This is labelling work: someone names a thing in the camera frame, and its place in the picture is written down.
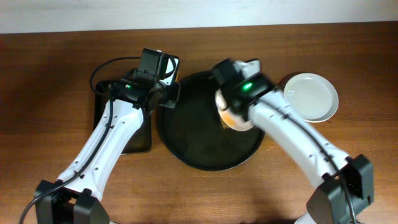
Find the pink white plate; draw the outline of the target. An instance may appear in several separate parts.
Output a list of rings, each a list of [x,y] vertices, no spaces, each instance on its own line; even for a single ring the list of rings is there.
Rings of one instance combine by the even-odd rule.
[[[242,116],[237,115],[230,110],[220,89],[215,92],[215,103],[218,114],[225,127],[241,132],[248,131],[254,127],[252,122],[243,120]]]

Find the pale green plate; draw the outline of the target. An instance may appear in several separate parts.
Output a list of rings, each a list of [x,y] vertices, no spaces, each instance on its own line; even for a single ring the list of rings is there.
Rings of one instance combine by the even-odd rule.
[[[289,78],[283,87],[284,98],[307,122],[321,123],[332,118],[339,107],[335,87],[314,73],[299,73]]]

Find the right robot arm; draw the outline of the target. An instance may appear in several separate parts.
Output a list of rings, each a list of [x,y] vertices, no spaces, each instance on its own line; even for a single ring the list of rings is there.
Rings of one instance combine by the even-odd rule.
[[[374,201],[374,167],[333,145],[305,122],[263,74],[215,75],[218,107],[263,130],[301,168],[313,188],[297,223],[357,223]]]

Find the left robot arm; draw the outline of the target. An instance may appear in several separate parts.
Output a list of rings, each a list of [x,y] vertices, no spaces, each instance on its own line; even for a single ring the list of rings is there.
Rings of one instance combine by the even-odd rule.
[[[43,180],[31,204],[38,223],[111,223],[101,204],[109,176],[133,135],[158,106],[174,108],[177,82],[108,85],[108,101],[91,136],[56,182]]]

